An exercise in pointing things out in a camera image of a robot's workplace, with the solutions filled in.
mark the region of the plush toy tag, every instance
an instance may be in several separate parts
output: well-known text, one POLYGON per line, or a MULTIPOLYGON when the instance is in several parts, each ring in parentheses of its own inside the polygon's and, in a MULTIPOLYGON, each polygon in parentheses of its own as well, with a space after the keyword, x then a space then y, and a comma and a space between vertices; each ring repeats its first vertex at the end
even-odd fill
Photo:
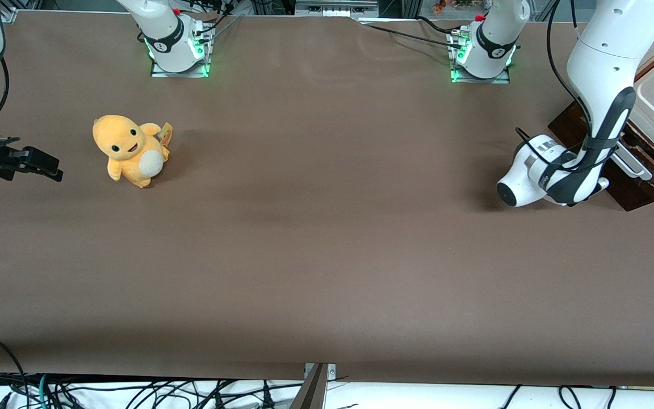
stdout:
POLYGON ((158 133, 158 140, 160 140, 161 145, 168 148, 168 144, 171 143, 171 137, 173 136, 173 127, 171 124, 166 122, 161 129, 161 132, 158 133))

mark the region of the green cable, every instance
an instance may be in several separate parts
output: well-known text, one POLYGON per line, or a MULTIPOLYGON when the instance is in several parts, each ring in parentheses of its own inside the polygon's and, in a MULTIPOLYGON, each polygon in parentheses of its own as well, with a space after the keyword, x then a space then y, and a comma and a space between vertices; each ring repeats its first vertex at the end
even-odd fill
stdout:
POLYGON ((47 377, 47 374, 42 374, 42 377, 39 378, 39 405, 42 409, 49 409, 47 407, 47 401, 44 400, 44 378, 47 377))

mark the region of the metal mounting plate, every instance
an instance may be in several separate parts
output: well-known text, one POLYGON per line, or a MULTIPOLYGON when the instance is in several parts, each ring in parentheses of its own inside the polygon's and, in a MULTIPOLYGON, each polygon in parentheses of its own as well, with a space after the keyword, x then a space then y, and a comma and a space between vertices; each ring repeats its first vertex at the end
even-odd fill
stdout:
MULTIPOLYGON (((304 364, 304 379, 307 379, 309 371, 312 370, 314 363, 304 364)), ((327 364, 327 380, 334 381, 337 379, 337 364, 327 364)))

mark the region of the table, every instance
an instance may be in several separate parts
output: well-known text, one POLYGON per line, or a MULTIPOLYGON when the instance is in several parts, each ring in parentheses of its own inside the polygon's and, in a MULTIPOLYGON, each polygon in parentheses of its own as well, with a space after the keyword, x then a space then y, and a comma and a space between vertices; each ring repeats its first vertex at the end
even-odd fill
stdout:
POLYGON ((20 13, 0 133, 65 178, 0 181, 0 339, 28 372, 654 384, 654 204, 496 194, 514 127, 570 102, 545 28, 506 86, 347 18, 243 18, 171 80, 128 15, 20 13), (107 176, 104 114, 173 124, 151 189, 107 176))

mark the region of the plush toy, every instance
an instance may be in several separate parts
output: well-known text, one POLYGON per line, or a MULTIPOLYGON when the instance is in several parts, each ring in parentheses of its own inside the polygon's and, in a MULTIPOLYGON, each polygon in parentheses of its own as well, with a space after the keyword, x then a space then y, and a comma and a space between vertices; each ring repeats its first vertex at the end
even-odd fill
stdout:
POLYGON ((171 153, 173 127, 156 124, 138 126, 120 115, 106 115, 95 121, 93 137, 98 148, 109 157, 107 174, 114 181, 123 174, 139 188, 150 186, 150 178, 160 173, 171 153))

